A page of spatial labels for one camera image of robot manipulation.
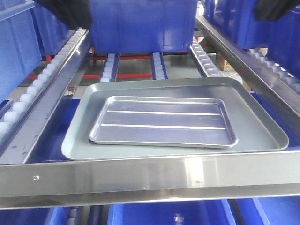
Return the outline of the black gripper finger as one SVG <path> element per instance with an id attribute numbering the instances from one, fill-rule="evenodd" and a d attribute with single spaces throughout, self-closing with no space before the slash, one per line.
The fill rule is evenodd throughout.
<path id="1" fill-rule="evenodd" d="M 258 0 L 253 14 L 257 21 L 277 21 L 299 5 L 299 0 Z"/>
<path id="2" fill-rule="evenodd" d="M 83 28 L 89 30 L 92 17 L 88 0 L 36 0 L 57 16 L 70 30 Z"/>

